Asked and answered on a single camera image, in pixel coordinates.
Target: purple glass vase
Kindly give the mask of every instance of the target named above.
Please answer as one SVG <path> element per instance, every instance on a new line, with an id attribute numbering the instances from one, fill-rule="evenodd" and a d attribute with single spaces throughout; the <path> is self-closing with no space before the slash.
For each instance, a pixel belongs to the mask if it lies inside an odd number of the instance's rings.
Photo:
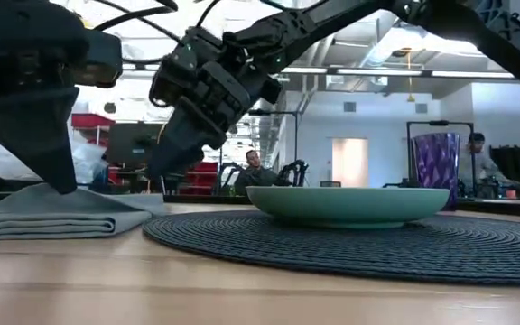
<path id="1" fill-rule="evenodd" d="M 417 181 L 424 188 L 450 190 L 444 209 L 454 209 L 459 182 L 459 135 L 419 135 L 413 143 Z"/>

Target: round woven placemat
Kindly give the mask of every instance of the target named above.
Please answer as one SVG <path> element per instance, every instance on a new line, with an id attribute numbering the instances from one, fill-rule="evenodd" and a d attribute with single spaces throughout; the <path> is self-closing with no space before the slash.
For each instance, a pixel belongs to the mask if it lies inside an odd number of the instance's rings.
<path id="1" fill-rule="evenodd" d="M 434 217 L 384 230 L 287 227 L 257 211 L 152 218 L 170 247 L 296 271 L 437 283 L 520 285 L 520 223 Z"/>

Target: man standing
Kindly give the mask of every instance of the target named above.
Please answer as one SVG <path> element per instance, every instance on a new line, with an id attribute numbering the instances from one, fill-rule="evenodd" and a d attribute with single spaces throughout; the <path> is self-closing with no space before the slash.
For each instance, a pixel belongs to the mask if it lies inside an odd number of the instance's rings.
<path id="1" fill-rule="evenodd" d="M 497 165 L 483 152 L 485 146 L 485 136 L 481 133 L 475 133 L 469 138 L 469 143 L 465 148 L 460 150 L 459 154 L 459 179 L 465 184 L 467 190 L 472 189 L 473 174 L 471 153 L 475 154 L 475 177 L 477 184 L 486 179 L 495 178 L 504 185 L 517 185 L 516 181 L 511 181 L 498 169 Z"/>
<path id="2" fill-rule="evenodd" d="M 246 196 L 247 186 L 272 186 L 278 179 L 275 172 L 262 167 L 260 157 L 256 150 L 250 150 L 246 153 L 246 162 L 248 168 L 240 172 L 234 182 L 234 191 L 236 195 Z"/>

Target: bowl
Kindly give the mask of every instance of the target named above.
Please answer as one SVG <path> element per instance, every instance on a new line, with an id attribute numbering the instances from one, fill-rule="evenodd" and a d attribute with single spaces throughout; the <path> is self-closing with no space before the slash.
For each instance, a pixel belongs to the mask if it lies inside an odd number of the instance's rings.
<path id="1" fill-rule="evenodd" d="M 246 188 L 252 203 L 286 223 L 325 228 L 397 228 L 440 211 L 449 190 Z"/>

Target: wooden table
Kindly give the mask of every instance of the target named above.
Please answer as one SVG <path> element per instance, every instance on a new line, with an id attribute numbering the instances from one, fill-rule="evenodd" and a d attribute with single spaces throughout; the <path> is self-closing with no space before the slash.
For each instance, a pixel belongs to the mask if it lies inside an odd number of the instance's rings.
<path id="1" fill-rule="evenodd" d="M 119 324 L 520 325 L 520 289 L 231 264 L 159 246 L 140 229 L 111 239 L 0 241 L 0 325 Z"/>
<path id="2" fill-rule="evenodd" d="M 476 200 L 476 202 L 520 204 L 520 200 Z"/>

